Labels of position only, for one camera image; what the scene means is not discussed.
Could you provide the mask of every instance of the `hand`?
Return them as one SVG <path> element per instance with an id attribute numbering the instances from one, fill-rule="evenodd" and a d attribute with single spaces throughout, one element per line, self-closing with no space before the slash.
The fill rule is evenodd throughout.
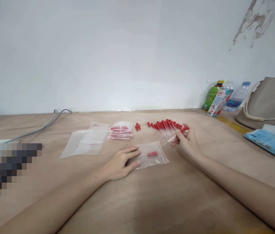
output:
<path id="1" fill-rule="evenodd" d="M 173 145 L 180 145 L 188 157 L 202 155 L 196 140 L 195 130 L 185 123 L 184 126 L 188 127 L 188 132 L 177 131 L 176 138 L 172 140 Z"/>
<path id="2" fill-rule="evenodd" d="M 140 161 L 135 161 L 125 166 L 128 159 L 140 153 L 141 151 L 138 149 L 138 146 L 131 146 L 112 156 L 104 166 L 104 171 L 108 174 L 108 178 L 111 180 L 121 179 L 141 165 Z"/>

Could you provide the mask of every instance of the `white wall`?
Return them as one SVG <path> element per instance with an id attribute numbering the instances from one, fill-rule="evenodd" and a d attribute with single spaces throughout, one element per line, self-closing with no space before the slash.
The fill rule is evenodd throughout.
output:
<path id="1" fill-rule="evenodd" d="M 218 79 L 275 76 L 275 16 L 232 45 L 250 3 L 1 0 L 0 115 L 198 108 Z"/>

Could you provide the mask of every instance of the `clear plastic bag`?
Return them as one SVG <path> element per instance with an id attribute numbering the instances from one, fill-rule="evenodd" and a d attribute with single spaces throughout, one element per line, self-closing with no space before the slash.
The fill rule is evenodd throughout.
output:
<path id="1" fill-rule="evenodd" d="M 105 141 L 108 132 L 108 129 L 104 128 L 92 128 L 85 130 L 85 135 L 81 139 L 80 144 L 102 144 Z"/>
<path id="2" fill-rule="evenodd" d="M 159 141 L 139 145 L 139 150 L 141 151 L 141 153 L 138 156 L 128 160 L 128 164 L 134 161 L 141 162 L 141 165 L 136 169 L 169 163 L 166 155 L 161 148 Z"/>
<path id="3" fill-rule="evenodd" d="M 128 121 L 120 121 L 113 124 L 107 136 L 109 141 L 130 140 L 133 137 L 133 124 Z"/>
<path id="4" fill-rule="evenodd" d="M 98 155 L 105 142 L 108 128 L 109 124 L 93 122 L 87 130 L 73 131 L 60 158 L 77 154 Z"/>

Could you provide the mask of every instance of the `tape strip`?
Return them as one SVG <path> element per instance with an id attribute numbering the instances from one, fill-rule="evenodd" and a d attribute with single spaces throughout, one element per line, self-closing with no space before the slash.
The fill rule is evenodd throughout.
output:
<path id="1" fill-rule="evenodd" d="M 223 116 L 217 116 L 217 117 L 213 117 L 213 118 L 216 118 L 218 119 L 219 121 L 221 121 L 222 123 L 226 124 L 227 126 L 229 126 L 230 128 L 236 130 L 237 132 L 241 133 L 242 135 L 250 132 L 251 130 L 248 130 L 246 128 L 244 128 L 243 126 L 237 124 L 237 123 L 234 123 L 226 118 L 224 118 Z"/>

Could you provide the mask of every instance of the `handbag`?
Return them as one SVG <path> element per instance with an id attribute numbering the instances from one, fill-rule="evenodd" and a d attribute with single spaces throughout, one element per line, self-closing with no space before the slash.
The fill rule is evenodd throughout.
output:
<path id="1" fill-rule="evenodd" d="M 274 77 L 265 77 L 252 87 L 244 101 L 243 109 L 235 120 L 252 129 L 263 128 L 264 124 L 275 126 Z"/>

